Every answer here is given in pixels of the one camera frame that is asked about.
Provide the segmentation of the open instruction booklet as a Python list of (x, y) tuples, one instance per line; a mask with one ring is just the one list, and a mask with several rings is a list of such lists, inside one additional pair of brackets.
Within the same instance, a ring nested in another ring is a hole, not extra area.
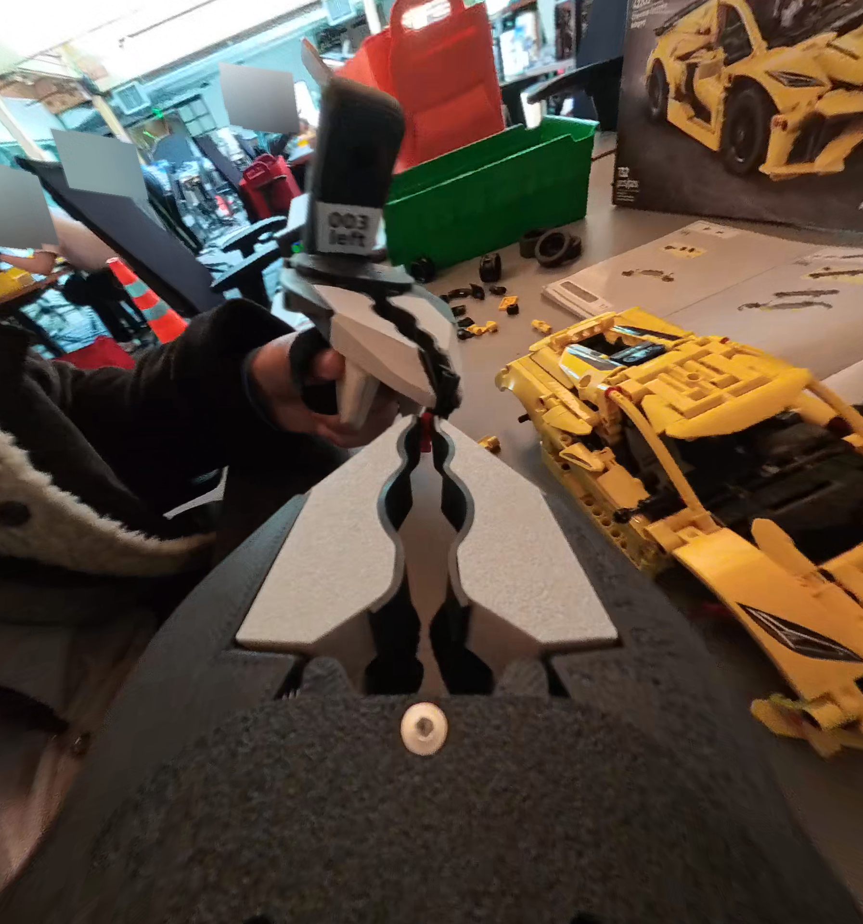
[(863, 401), (863, 245), (817, 245), (696, 221), (547, 284), (578, 318), (628, 308), (725, 335)]

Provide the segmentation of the pile of yellow black brick pieces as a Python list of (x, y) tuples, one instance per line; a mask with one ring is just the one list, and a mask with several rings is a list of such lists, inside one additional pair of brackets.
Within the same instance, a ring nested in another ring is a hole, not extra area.
[(495, 341), (505, 347), (512, 343), (516, 349), (525, 351), (545, 335), (534, 321), (542, 321), (549, 333), (556, 333), (565, 326), (568, 318), (548, 304), (536, 287), (502, 285), (506, 287), (505, 295), (495, 295), (485, 289), (483, 296), (476, 297), (464, 293), (464, 290), (470, 289), (469, 284), (445, 286), (440, 292), (433, 290), (433, 294), (457, 311), (459, 321), (470, 317), (480, 327), (490, 322), (498, 327), (477, 337), (478, 343)]

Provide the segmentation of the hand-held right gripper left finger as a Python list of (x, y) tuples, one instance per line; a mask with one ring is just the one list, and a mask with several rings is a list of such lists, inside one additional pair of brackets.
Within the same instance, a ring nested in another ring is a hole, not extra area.
[(381, 509), (405, 470), (398, 418), (312, 488), (234, 638), (241, 649), (329, 657), (354, 686), (377, 657), (370, 615), (402, 581), (401, 544)]

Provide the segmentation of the black slanted panel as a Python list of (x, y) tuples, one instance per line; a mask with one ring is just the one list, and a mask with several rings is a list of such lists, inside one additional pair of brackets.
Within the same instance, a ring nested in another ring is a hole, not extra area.
[(70, 188), (59, 163), (16, 156), (20, 169), (38, 179), (45, 193), (72, 219), (109, 246), (157, 295), (184, 317), (220, 306), (213, 277), (165, 226), (130, 199)]

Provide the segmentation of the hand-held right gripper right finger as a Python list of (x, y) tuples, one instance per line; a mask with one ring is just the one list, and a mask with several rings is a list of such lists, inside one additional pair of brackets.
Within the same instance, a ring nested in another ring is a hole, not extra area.
[(440, 509), (454, 536), (435, 614), (446, 683), (610, 648), (618, 631), (545, 495), (449, 422), (435, 423)]

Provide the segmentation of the green plastic bin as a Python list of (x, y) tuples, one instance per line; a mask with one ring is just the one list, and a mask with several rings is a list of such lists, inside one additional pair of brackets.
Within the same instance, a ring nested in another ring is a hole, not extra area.
[(398, 174), (383, 213), (391, 263), (443, 270), (583, 218), (598, 127), (546, 115)]

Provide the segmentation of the black office chair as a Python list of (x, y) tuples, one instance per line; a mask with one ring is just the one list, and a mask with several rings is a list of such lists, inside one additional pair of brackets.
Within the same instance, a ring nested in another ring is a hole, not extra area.
[(243, 298), (270, 309), (272, 299), (264, 280), (264, 271), (282, 258), (277, 236), (286, 228), (286, 224), (287, 216), (278, 214), (224, 237), (219, 243), (220, 250), (236, 251), (240, 260), (216, 276), (210, 290), (218, 295), (236, 290)]

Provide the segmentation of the person's left hand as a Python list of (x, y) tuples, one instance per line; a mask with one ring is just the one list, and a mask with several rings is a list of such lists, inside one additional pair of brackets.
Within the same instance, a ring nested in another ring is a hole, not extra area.
[(276, 338), (254, 352), (248, 364), (252, 393), (266, 416), (289, 433), (318, 437), (342, 449), (368, 445), (391, 427), (399, 416), (395, 395), (379, 389), (359, 427), (341, 422), (337, 415), (310, 410), (300, 396), (291, 372), (290, 353), (299, 333)]

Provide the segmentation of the orange traffic cone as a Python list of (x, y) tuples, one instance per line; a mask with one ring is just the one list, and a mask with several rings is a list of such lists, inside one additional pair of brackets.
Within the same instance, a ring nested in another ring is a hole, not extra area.
[(150, 330), (163, 343), (176, 340), (187, 328), (186, 320), (144, 283), (121, 259), (107, 261), (107, 268), (142, 313)]

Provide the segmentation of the grey desk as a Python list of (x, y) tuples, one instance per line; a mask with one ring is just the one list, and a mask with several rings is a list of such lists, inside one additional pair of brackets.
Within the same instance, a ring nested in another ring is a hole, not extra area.
[(430, 632), (450, 735), (392, 750), (391, 705), (311, 664), (236, 720), (214, 845), (269, 922), (863, 922), (716, 670), (625, 552), (678, 560), (795, 691), (751, 704), (822, 754), (863, 747), (863, 422), (810, 372), (631, 308), (497, 378), (590, 521), (608, 648), (483, 668), (469, 574)]

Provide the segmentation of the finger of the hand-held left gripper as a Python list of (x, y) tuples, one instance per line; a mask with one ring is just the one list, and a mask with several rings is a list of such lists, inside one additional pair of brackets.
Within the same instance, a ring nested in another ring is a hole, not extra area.
[(453, 314), (446, 303), (423, 286), (414, 284), (407, 292), (391, 296), (391, 305), (411, 314), (417, 328), (430, 335), (452, 371), (462, 377), (460, 341)]
[(314, 290), (330, 314), (330, 345), (345, 358), (337, 389), (340, 410), (368, 410), (379, 385), (419, 407), (435, 407), (437, 395), (418, 345), (379, 315), (370, 295), (324, 283)]

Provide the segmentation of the black monitor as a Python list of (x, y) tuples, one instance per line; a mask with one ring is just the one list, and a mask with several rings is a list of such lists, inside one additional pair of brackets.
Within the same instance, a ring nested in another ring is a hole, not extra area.
[(525, 91), (530, 105), (572, 100), (572, 117), (595, 121), (599, 129), (618, 126), (627, 1), (592, 2), (576, 51), (576, 66)]

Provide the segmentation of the dark red bag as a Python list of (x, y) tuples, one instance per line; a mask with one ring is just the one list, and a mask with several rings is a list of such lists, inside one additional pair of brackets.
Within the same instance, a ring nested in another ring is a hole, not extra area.
[(239, 197), (251, 223), (288, 214), (293, 199), (300, 195), (284, 156), (258, 156), (243, 171), (239, 183)]

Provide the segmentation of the red plastic bin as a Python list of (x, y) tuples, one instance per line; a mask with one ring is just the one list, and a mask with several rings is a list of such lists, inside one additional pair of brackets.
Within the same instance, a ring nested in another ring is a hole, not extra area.
[(489, 14), (483, 3), (438, 2), (442, 17), (418, 25), (435, 2), (397, 1), (389, 25), (337, 69), (381, 90), (404, 112), (396, 173), (504, 130)]

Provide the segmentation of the toy car box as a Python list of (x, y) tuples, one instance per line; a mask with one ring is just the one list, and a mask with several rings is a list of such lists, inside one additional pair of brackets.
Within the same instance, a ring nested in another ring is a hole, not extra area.
[(863, 233), (863, 1), (627, 17), (614, 205)]

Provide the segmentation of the yellow toy brick car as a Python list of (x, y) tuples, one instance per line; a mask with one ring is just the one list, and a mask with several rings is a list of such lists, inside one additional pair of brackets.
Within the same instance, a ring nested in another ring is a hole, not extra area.
[(639, 308), (549, 333), (495, 382), (640, 570), (702, 582), (794, 693), (772, 733), (863, 749), (863, 413), (814, 375)]

